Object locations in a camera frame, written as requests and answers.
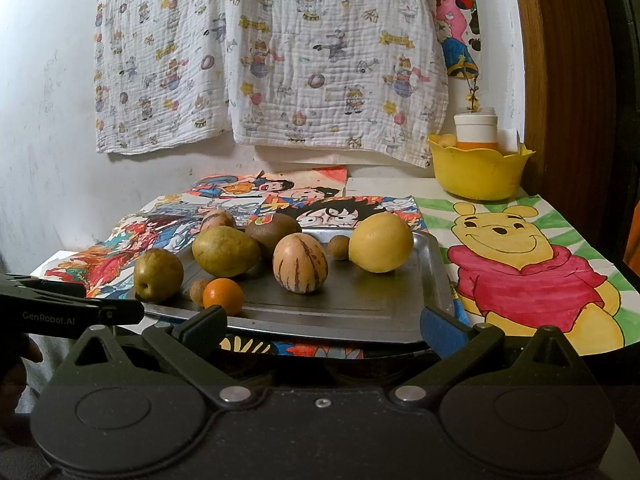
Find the metal tray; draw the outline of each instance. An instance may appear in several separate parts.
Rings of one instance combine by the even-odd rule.
[[[351,237],[348,228],[306,228],[324,247],[335,235]],[[182,291],[165,305],[145,303],[150,316],[185,320],[201,310],[189,298],[191,283],[211,278],[191,253],[178,253],[184,266]],[[258,263],[234,280],[244,291],[245,304],[228,326],[237,330],[334,341],[413,343],[421,341],[420,312],[425,304],[454,315],[447,273],[433,235],[414,233],[414,252],[399,269],[372,274],[349,261],[327,256],[329,275],[320,290],[307,295],[281,287],[271,267]],[[128,298],[135,298],[130,289]]]

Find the white jar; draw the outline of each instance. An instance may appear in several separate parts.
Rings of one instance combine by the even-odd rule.
[[[457,148],[498,149],[498,116],[493,108],[481,108],[477,112],[464,112],[454,116],[456,121]]]

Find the red shirt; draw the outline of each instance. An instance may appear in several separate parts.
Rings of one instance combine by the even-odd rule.
[[[456,288],[474,300],[484,316],[495,312],[532,328],[555,325],[569,332],[588,303],[604,306],[595,287],[607,278],[566,247],[551,247],[553,258],[518,270],[478,256],[466,246],[454,246],[448,255],[460,266]]]

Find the human hand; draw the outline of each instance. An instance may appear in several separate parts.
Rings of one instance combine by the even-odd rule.
[[[41,363],[43,357],[38,345],[24,334],[3,333],[0,337],[0,365],[5,364],[0,366],[0,427],[3,427],[14,418],[20,396],[27,385],[27,370],[21,357],[34,363]]]

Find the plastic container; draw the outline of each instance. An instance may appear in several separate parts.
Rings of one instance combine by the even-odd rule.
[[[438,136],[429,136],[433,171],[448,192],[472,200],[504,200],[514,196],[527,160],[535,152],[520,145],[519,153],[503,155],[496,150],[443,148]]]
[[[453,119],[460,150],[498,149],[498,116],[493,108],[456,114]]]

